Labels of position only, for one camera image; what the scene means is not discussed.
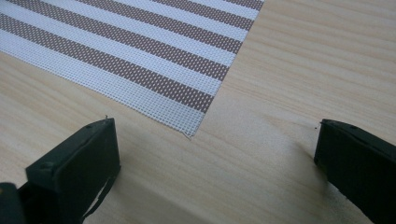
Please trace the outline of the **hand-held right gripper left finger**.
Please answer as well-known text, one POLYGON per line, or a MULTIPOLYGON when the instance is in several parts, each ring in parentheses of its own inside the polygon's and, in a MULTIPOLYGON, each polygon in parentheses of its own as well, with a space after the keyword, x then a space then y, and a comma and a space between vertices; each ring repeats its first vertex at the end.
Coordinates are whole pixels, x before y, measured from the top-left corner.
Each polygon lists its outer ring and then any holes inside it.
POLYGON ((21 187, 29 224, 82 224, 120 171, 114 119, 88 124, 26 168, 21 187))

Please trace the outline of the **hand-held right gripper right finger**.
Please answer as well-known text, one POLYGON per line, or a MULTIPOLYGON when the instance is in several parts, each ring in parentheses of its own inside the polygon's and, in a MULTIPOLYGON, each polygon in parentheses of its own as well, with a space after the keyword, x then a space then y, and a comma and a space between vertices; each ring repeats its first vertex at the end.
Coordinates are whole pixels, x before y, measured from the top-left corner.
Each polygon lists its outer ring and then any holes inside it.
POLYGON ((325 119, 314 163, 374 224, 396 224, 396 146, 354 125, 325 119))

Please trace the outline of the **striped woven placemat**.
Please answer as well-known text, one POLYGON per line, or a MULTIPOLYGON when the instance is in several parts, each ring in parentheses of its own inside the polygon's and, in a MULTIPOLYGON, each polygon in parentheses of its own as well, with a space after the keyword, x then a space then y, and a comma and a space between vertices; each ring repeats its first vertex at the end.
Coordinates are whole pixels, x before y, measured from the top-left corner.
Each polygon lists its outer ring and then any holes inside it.
POLYGON ((0 0, 0 51, 188 137, 265 0, 0 0))

